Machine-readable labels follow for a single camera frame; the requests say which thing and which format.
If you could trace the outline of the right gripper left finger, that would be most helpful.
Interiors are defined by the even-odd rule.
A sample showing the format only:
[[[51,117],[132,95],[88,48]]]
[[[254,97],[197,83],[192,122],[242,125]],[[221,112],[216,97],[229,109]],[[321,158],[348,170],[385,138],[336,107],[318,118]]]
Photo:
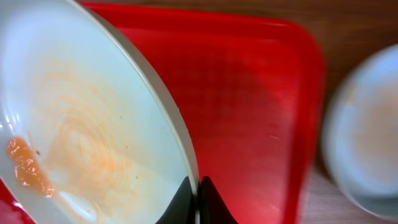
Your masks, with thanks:
[[[155,224],[194,224],[195,201],[188,176],[172,198],[164,214]]]

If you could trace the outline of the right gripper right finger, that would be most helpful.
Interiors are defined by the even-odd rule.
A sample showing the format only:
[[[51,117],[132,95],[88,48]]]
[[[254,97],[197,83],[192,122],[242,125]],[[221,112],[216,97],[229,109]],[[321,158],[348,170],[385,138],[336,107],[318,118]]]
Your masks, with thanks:
[[[238,224],[208,176],[200,182],[198,209],[200,224]]]

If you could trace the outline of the white plate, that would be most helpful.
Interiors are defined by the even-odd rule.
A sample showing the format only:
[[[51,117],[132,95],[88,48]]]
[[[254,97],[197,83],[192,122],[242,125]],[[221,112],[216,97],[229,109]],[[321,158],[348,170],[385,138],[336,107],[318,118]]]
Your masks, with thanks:
[[[167,87],[76,1],[1,2],[1,180],[36,223],[156,223],[198,166]]]
[[[356,206],[397,221],[397,46],[373,54],[337,89],[322,130],[329,174]]]

